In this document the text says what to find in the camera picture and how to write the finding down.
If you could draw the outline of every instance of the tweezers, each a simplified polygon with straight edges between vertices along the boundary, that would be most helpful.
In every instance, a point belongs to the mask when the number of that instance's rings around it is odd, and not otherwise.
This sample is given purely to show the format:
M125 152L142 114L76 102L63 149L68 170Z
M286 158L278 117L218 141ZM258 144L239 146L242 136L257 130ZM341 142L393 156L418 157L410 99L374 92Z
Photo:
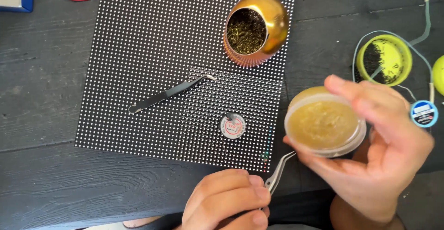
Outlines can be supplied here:
M140 111L147 109L159 102L162 102L172 96L175 96L179 93L182 93L184 91L191 89L192 87L196 86L198 83L200 83L204 79L216 80L216 78L214 78L211 75L203 75L201 77L198 77L197 79L194 79L193 81L183 82L177 86L172 87L169 90L162 91L159 94L151 96L150 98L148 98L146 100L143 100L141 102L135 103L134 105L131 105L128 108L128 111L130 112L130 114L135 114L137 112L140 112Z
M270 191L270 194L273 194L274 190L276 189L276 187L279 184L279 180L281 179L282 172L284 171L285 163L287 162L288 159L295 156L295 154L296 154L296 152L293 151L291 153L284 155L281 158L281 160L279 161L279 164L277 165L276 170L274 171L273 175L270 178L268 178L267 181L265 182L264 187L268 188L268 191Z

